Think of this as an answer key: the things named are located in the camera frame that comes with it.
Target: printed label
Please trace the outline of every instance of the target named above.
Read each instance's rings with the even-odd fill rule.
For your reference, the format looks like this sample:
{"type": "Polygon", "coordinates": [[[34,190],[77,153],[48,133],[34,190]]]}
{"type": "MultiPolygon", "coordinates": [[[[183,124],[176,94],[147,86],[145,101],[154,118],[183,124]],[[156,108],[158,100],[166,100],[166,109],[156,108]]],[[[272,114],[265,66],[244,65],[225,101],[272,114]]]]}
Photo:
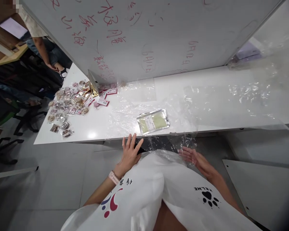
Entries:
{"type": "Polygon", "coordinates": [[[108,91],[107,91],[107,94],[108,95],[112,95],[112,94],[116,94],[117,93],[117,89],[115,88],[115,89],[109,89],[108,91]]]}
{"type": "Polygon", "coordinates": [[[103,91],[100,95],[100,99],[106,99],[107,91],[103,91]]]}
{"type": "Polygon", "coordinates": [[[87,107],[91,105],[91,103],[94,101],[94,99],[90,96],[87,101],[84,103],[87,107]]]}
{"type": "Polygon", "coordinates": [[[144,118],[144,120],[145,120],[145,124],[147,125],[148,131],[152,131],[152,130],[155,129],[155,125],[154,125],[154,122],[153,122],[153,119],[152,119],[151,115],[146,116],[144,118]]]}
{"type": "Polygon", "coordinates": [[[109,103],[109,101],[100,98],[100,99],[97,101],[97,103],[98,103],[98,104],[101,104],[101,105],[103,105],[103,106],[107,106],[108,103],[109,103]]]}

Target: wrist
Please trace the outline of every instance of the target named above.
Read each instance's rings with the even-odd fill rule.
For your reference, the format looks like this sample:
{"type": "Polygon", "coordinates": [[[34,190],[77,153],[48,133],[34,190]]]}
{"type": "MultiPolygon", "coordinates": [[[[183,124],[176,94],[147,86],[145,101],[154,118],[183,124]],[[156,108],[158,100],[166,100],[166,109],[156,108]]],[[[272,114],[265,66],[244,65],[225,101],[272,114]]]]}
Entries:
{"type": "Polygon", "coordinates": [[[113,173],[120,180],[124,176],[126,171],[122,168],[122,166],[120,164],[117,164],[113,170],[113,173]]]}

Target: left hand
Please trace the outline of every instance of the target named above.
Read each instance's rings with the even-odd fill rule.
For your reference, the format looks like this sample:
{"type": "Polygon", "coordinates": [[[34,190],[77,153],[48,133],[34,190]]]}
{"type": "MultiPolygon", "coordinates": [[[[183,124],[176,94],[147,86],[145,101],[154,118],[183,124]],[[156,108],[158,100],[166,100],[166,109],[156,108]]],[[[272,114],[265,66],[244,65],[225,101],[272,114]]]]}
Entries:
{"type": "Polygon", "coordinates": [[[129,134],[127,142],[125,144],[125,137],[122,140],[122,147],[123,147],[123,156],[120,161],[113,170],[116,177],[121,179],[124,174],[126,174],[135,164],[138,163],[141,154],[137,155],[137,152],[139,151],[142,143],[144,142],[143,139],[140,140],[140,142],[135,146],[136,141],[136,133],[133,135],[129,134]]]}

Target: shoe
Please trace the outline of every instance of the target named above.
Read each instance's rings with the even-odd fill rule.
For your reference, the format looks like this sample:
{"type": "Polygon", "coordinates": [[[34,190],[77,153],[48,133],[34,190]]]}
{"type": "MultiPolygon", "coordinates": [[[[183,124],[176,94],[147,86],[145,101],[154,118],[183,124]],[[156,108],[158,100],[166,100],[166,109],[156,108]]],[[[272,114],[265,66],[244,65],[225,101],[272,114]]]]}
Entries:
{"type": "Polygon", "coordinates": [[[69,70],[70,70],[70,69],[68,69],[68,68],[64,68],[64,70],[62,70],[62,71],[59,72],[62,80],[65,79],[65,77],[67,76],[69,70]]]}

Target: green packet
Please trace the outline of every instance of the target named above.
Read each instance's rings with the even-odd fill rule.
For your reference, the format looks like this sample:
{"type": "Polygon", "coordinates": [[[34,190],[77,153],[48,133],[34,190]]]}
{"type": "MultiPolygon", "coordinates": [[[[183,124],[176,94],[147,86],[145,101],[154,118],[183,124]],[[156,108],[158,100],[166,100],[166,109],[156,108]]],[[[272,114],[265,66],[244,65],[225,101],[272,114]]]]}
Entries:
{"type": "Polygon", "coordinates": [[[140,114],[137,122],[142,135],[169,128],[170,126],[165,109],[140,114]]]}

